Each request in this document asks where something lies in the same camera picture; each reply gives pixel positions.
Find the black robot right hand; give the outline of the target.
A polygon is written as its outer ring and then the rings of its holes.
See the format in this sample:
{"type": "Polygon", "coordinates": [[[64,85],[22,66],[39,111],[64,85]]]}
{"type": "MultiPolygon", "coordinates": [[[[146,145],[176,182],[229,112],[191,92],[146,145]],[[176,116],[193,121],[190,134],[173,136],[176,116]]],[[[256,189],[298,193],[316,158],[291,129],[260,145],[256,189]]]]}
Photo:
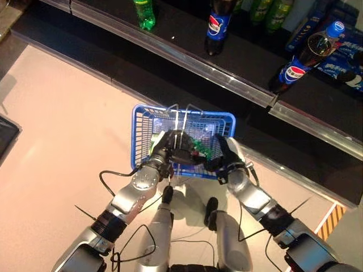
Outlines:
{"type": "Polygon", "coordinates": [[[217,172],[222,168],[227,168],[234,164],[244,164],[246,162],[240,144],[233,137],[216,135],[218,139],[221,156],[204,163],[204,168],[209,172],[217,172]]]}

